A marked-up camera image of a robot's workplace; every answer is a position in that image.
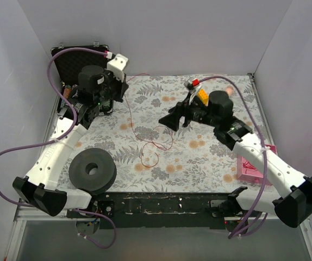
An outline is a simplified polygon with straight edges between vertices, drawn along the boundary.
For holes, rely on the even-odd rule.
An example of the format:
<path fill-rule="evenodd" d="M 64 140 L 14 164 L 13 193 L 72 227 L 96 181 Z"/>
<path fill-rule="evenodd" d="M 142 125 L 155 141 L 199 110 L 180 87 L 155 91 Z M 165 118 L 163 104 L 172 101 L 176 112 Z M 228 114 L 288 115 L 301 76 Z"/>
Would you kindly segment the black cable spool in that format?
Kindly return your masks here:
<path fill-rule="evenodd" d="M 68 175 L 77 189 L 99 195 L 113 185 L 117 168 L 107 151 L 101 148 L 89 148 L 74 157 Z"/>

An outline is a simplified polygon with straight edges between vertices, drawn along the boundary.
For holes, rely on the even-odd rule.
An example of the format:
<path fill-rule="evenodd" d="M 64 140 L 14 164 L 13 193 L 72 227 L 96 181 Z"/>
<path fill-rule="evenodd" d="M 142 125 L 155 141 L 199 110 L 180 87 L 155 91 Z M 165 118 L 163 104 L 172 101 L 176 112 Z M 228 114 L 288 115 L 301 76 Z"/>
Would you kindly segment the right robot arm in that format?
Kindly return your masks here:
<path fill-rule="evenodd" d="M 207 105 L 192 94 L 178 102 L 159 123 L 177 131 L 181 118 L 213 127 L 217 140 L 251 163 L 274 186 L 278 198 L 255 195 L 245 187 L 232 192 L 220 209 L 234 216 L 246 210 L 276 215 L 289 227 L 298 227 L 312 214 L 312 176 L 295 170 L 271 150 L 263 148 L 253 130 L 233 115 L 233 102 L 225 91 L 213 91 Z"/>

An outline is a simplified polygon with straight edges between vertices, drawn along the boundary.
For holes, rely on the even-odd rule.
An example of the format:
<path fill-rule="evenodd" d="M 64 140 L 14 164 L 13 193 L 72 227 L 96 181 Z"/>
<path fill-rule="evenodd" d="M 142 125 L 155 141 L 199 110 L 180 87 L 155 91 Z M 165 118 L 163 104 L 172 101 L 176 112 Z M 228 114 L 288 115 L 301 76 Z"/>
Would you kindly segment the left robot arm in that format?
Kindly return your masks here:
<path fill-rule="evenodd" d="M 13 181 L 21 199 L 50 216 L 73 208 L 79 208 L 87 218 L 97 213 L 98 205 L 87 189 L 58 190 L 59 176 L 93 120 L 100 114 L 111 114 L 114 102 L 122 102 L 127 89 L 123 66 L 88 65 L 81 69 L 78 84 L 65 98 L 50 143 L 26 175 Z"/>

